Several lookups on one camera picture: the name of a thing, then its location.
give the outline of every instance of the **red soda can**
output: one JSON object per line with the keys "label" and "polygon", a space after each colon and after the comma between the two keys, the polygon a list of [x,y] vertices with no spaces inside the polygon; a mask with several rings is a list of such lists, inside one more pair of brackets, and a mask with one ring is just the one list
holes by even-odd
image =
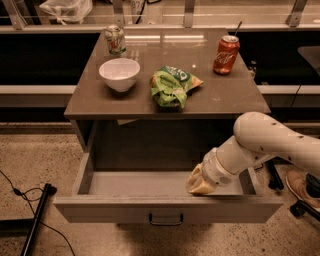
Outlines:
{"label": "red soda can", "polygon": [[221,38],[218,53],[213,63],[213,71],[221,74],[230,74],[240,48],[239,38],[225,35]]}

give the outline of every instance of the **speckled floor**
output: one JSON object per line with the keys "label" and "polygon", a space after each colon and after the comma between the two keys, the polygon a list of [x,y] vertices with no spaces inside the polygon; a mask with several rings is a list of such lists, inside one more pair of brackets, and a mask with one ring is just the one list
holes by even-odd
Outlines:
{"label": "speckled floor", "polygon": [[[51,183],[58,188],[55,196],[70,195],[81,155],[68,125],[0,125],[0,170],[21,191]],[[276,167],[283,181],[285,172],[295,168],[283,163]],[[257,176],[266,195],[279,196],[284,202],[265,224],[71,224],[52,205],[54,197],[42,220],[68,238],[77,256],[320,255],[320,223],[308,214],[295,218],[289,207],[296,199],[287,187],[281,192],[269,189],[268,173],[263,169]],[[3,176],[0,184],[0,219],[31,218],[28,204],[13,194]],[[0,233],[0,255],[20,255],[24,241],[25,236]],[[72,254],[60,235],[41,225],[32,255]]]}

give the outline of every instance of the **ceramic bowl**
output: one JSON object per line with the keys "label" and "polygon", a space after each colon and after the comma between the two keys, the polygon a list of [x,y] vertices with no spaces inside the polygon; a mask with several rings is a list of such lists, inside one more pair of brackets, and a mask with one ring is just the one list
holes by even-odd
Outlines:
{"label": "ceramic bowl", "polygon": [[139,71],[139,63],[127,58],[109,60],[99,68],[104,83],[118,92],[128,91],[137,82]]}

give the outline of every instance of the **cabinet top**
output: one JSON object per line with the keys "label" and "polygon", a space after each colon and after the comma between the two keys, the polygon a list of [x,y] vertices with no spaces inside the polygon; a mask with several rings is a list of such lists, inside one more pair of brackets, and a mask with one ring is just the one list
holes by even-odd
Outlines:
{"label": "cabinet top", "polygon": [[[240,54],[231,74],[213,72],[220,38],[224,29],[152,28],[125,29],[126,53],[141,67],[135,86],[116,95],[105,86],[99,67],[112,58],[102,32],[65,111],[68,119],[152,119],[221,118],[248,111],[269,113],[270,109],[250,76]],[[188,93],[180,112],[159,109],[151,97],[149,80],[162,66],[187,71],[204,83]]]}

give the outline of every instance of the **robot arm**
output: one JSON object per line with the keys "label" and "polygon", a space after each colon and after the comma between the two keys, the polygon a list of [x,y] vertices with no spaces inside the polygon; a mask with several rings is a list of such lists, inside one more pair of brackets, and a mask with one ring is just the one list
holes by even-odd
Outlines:
{"label": "robot arm", "polygon": [[305,136],[272,117],[248,112],[233,127],[234,135],[209,151],[187,181],[191,194],[208,194],[227,186],[248,167],[283,158],[320,178],[320,140]]}

